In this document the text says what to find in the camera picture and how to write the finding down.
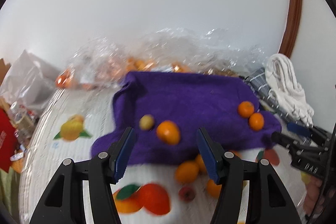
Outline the person's right hand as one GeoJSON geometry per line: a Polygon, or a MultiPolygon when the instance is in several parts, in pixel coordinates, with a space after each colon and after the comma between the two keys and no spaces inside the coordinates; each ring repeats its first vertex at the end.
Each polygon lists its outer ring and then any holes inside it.
{"type": "Polygon", "coordinates": [[[315,177],[311,177],[309,183],[306,185],[307,192],[303,202],[303,209],[306,214],[311,214],[316,204],[318,205],[316,207],[317,213],[323,210],[324,198],[318,199],[321,185],[322,181],[315,177]]]}

